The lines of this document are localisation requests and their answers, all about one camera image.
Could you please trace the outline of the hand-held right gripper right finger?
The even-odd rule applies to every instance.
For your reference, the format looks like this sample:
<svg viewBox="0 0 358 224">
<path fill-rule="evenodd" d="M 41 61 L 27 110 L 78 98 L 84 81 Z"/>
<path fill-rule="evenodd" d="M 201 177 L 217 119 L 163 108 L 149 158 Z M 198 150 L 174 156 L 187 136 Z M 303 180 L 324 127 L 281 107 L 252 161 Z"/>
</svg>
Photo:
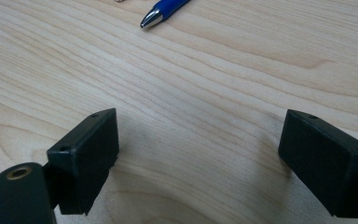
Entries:
<svg viewBox="0 0 358 224">
<path fill-rule="evenodd" d="M 331 215 L 358 218 L 358 139 L 289 109 L 278 153 Z"/>
</svg>

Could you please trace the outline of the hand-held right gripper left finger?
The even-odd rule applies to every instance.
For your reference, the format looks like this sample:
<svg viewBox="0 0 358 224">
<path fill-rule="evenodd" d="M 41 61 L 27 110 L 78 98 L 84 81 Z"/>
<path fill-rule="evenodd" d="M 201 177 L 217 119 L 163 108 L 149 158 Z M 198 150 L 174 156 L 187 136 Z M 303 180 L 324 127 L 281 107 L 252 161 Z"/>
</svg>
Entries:
<svg viewBox="0 0 358 224">
<path fill-rule="evenodd" d="M 117 111 L 91 114 L 47 151 L 52 206 L 64 215 L 87 214 L 119 152 Z"/>
</svg>

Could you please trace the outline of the blue pen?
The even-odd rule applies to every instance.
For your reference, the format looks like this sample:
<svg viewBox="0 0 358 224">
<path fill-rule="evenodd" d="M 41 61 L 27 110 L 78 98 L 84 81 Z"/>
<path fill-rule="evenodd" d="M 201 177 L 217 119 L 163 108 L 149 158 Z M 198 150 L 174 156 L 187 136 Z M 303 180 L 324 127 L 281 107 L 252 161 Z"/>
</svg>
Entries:
<svg viewBox="0 0 358 224">
<path fill-rule="evenodd" d="M 140 27 L 147 29 L 166 21 L 175 11 L 189 1 L 190 0 L 159 0 L 140 22 Z"/>
</svg>

